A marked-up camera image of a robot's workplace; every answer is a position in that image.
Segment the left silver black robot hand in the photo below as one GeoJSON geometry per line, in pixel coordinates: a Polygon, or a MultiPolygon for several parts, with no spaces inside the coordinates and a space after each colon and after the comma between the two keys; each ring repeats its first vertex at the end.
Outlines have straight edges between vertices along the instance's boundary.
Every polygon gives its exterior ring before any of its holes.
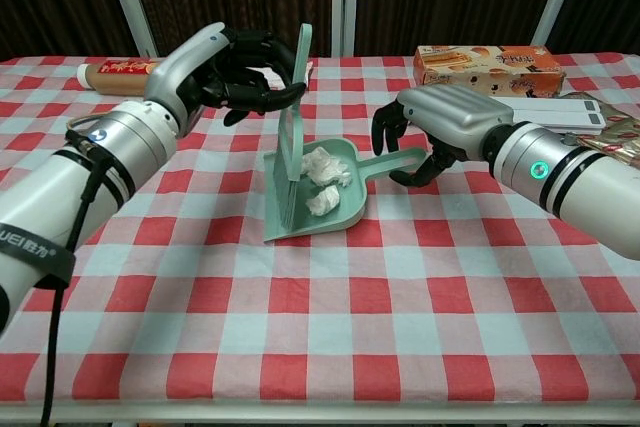
{"type": "Polygon", "coordinates": [[[167,109],[185,137],[205,107],[227,108],[225,126],[249,113],[291,106],[306,90],[294,81],[295,54],[267,30],[216,22],[200,29],[154,68],[144,98],[167,109]]]}

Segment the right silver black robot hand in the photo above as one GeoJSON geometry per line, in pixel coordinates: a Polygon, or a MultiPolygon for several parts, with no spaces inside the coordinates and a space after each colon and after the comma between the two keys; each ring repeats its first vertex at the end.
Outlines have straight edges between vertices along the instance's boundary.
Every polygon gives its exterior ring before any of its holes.
{"type": "Polygon", "coordinates": [[[515,131],[514,111],[506,104],[463,86],[434,84],[404,89],[376,110],[371,125],[375,155],[395,152],[409,124],[419,127],[431,155],[413,173],[394,170],[389,177],[405,187],[423,187],[455,162],[495,165],[499,149],[515,131]]]}

